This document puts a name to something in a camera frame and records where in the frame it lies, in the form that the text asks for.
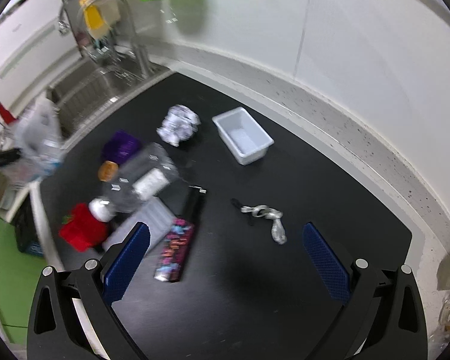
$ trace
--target kitchen counter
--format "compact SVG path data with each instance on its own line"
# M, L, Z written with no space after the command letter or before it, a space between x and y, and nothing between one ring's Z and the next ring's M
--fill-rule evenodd
M52 237L65 269L94 251L75 252L58 236L61 221L79 202L100 193L103 144L118 129L146 142L169 107L183 104L202 120L190 142L164 144L181 176L208 190L183 279L153 279L160 248L140 265L114 310L151 360L303 359L323 335L340 304L331 300L302 246L312 221L355 258L382 269L405 260L408 229L370 192L324 155L265 116L247 109L275 140L264 159L239 165L212 117L243 106L180 74L149 88L108 117L68 153L63 166L40 184ZM271 221L249 227L230 204L266 204L283 211L288 242L276 244Z

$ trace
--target kitchen sink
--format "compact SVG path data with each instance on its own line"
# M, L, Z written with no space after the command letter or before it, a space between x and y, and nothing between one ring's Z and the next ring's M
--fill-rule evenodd
M155 74L143 79L131 72L135 69L133 61L103 67L89 59L78 63L48 88L48 98L58 109L63 139L70 139L78 131L90 130L168 71L158 65L154 68Z

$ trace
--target white wall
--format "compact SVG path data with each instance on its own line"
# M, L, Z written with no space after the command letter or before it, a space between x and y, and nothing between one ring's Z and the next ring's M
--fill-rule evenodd
M441 0L132 1L146 37L249 60L347 109L450 212L450 12Z

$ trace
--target purple object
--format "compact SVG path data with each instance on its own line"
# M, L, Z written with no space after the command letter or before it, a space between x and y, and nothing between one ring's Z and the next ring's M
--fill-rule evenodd
M124 130L119 130L103 146L102 159L103 161L112 161L120 166L141 148L142 144L137 138L126 133Z

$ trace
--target white rectangular bin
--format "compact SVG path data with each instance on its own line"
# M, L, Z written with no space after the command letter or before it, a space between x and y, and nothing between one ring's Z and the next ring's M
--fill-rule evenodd
M220 137L238 163L248 165L262 158L274 140L242 107L214 116Z

